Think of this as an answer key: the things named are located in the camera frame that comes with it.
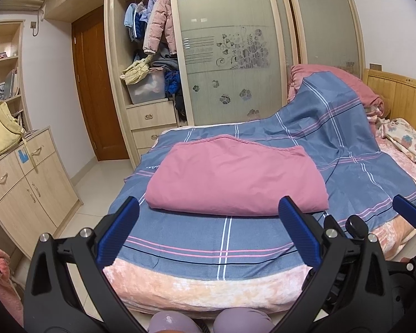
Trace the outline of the pink and cream hooded jacket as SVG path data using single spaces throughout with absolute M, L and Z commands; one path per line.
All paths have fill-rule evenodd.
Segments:
M 302 146 L 269 147 L 219 135 L 175 144 L 145 198 L 152 209 L 264 217 L 278 214 L 284 196 L 303 213 L 329 207 L 324 178 Z

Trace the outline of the grey folded clothes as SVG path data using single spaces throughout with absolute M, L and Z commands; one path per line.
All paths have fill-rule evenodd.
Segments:
M 178 71 L 179 63 L 176 54 L 171 54 L 168 46 L 162 44 L 150 62 L 151 68 L 162 68 L 165 71 Z

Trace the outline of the blue sticker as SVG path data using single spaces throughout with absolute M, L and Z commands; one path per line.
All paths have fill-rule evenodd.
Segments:
M 17 154 L 18 154 L 18 157 L 19 157 L 19 160 L 20 160 L 21 164 L 25 164 L 29 160 L 29 157 L 28 157 L 26 151 L 23 150 L 23 149 L 19 149 L 17 151 Z

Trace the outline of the clear plastic storage box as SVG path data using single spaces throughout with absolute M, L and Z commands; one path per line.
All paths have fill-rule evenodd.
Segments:
M 127 85 L 133 105 L 166 98 L 165 79 L 162 70 L 151 71 L 136 84 Z

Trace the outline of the wooden bookshelf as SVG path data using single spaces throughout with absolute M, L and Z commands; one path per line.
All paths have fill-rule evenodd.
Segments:
M 0 102 L 6 102 L 11 115 L 28 131 L 22 71 L 23 20 L 0 20 Z

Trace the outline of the pink folded quilt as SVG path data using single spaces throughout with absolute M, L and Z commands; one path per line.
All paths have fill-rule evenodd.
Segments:
M 293 65 L 288 79 L 288 102 L 295 98 L 303 81 L 311 77 L 323 77 L 330 87 L 351 89 L 358 96 L 368 117 L 385 117 L 389 113 L 389 106 L 383 98 L 361 79 L 342 69 L 328 65 Z

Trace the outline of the lavender trouser knee right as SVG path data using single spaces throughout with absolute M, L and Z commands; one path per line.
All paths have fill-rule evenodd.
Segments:
M 268 333 L 275 327 L 270 317 L 256 309 L 236 307 L 222 311 L 214 320 L 215 333 Z

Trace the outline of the wardrobe drawer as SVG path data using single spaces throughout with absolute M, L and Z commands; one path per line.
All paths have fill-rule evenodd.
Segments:
M 158 136 L 171 129 L 176 128 L 175 125 L 160 125 L 150 128 L 142 128 L 132 130 L 132 136 L 136 144 L 137 149 L 146 149 L 154 145 L 155 141 L 158 139 Z
M 174 105 L 168 100 L 133 105 L 126 112 L 131 130 L 177 125 Z

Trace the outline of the wooden headboard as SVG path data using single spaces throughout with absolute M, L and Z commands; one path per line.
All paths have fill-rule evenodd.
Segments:
M 388 118 L 403 118 L 416 130 L 416 79 L 365 69 L 363 82 L 382 98 Z

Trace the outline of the lavender trouser knee left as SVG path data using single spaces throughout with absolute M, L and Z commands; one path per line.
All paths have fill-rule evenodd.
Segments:
M 193 319 L 175 311 L 161 311 L 153 315 L 148 327 L 148 332 L 202 332 Z

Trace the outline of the light wood sideboard cabinet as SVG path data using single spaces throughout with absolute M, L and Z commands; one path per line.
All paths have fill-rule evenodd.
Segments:
M 17 151 L 29 160 L 21 164 Z M 49 127 L 0 157 L 0 247 L 31 258 L 39 236 L 57 237 L 82 206 Z

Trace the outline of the lower wardrobe drawer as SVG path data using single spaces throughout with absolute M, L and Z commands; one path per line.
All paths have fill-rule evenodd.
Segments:
M 154 145 L 155 141 L 158 139 L 158 136 L 171 129 L 176 128 L 175 125 L 160 125 L 150 128 L 142 128 L 132 130 L 132 136 L 136 144 L 137 149 L 146 149 Z

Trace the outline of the lavender trouser knee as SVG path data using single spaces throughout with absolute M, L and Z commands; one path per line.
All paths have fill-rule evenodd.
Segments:
M 148 327 L 148 332 L 202 332 L 193 319 L 175 311 L 161 311 L 153 315 Z
M 268 333 L 275 327 L 270 317 L 256 309 L 236 307 L 222 311 L 214 320 L 215 333 Z

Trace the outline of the beige crumpled garment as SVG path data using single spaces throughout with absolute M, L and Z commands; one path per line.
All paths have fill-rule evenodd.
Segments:
M 152 58 L 152 55 L 148 55 L 144 59 L 134 61 L 121 73 L 120 80 L 123 80 L 126 85 L 139 83 L 149 74 L 149 64 Z

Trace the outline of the pink fluffy towel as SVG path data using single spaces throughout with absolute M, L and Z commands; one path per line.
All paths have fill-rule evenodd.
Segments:
M 15 321 L 23 326 L 23 305 L 11 280 L 10 257 L 0 248 L 0 301 Z

